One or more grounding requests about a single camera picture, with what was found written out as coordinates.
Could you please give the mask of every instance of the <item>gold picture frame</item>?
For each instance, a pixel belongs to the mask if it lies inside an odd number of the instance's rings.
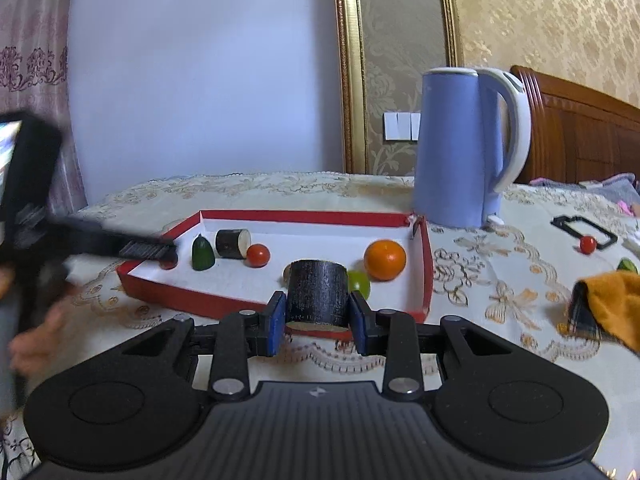
[[[447,64],[463,66],[456,0],[440,1]],[[336,14],[342,86],[344,171],[367,174],[370,168],[367,156],[366,63],[360,0],[336,0]]]

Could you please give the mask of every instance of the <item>lace tablecloth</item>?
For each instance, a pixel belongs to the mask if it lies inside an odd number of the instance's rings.
[[[107,225],[161,232],[199,209],[287,209],[407,212],[412,179],[332,173],[197,176],[152,181],[108,197],[84,211]],[[458,314],[587,378],[609,403],[610,423],[594,462],[616,478],[640,470],[640,360],[621,346],[565,338],[556,330],[575,281],[614,269],[626,256],[622,241],[584,256],[573,238],[549,225],[559,214],[580,214],[623,236],[638,228],[617,205],[591,194],[512,186],[504,194],[505,227],[495,232],[431,225],[434,287],[428,322]],[[167,320],[173,311],[128,298],[115,262],[81,257],[73,278],[85,283],[74,298],[65,345],[53,374]],[[210,322],[197,319],[196,323]],[[423,356],[425,388],[440,378]],[[252,388],[260,380],[374,380],[384,358],[362,357],[352,344],[290,337],[276,358],[252,358]],[[207,366],[194,385],[204,388]],[[37,464],[20,415],[5,428],[2,471],[19,478]]]

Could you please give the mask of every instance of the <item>hand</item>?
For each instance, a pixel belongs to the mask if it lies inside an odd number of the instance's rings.
[[[40,373],[56,354],[65,327],[66,301],[54,304],[44,322],[18,334],[9,343],[11,368],[20,375],[30,377]]]

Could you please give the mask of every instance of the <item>white wall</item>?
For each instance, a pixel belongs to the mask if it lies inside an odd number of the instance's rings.
[[[72,0],[89,203],[186,174],[342,169],[334,0]]]

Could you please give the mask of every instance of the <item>kettle handle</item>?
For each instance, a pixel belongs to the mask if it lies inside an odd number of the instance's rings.
[[[509,108],[511,140],[502,171],[496,178],[494,192],[501,193],[514,183],[524,167],[531,146],[531,110],[524,85],[513,74],[497,68],[476,68],[479,76],[490,76],[487,82],[506,101]]]

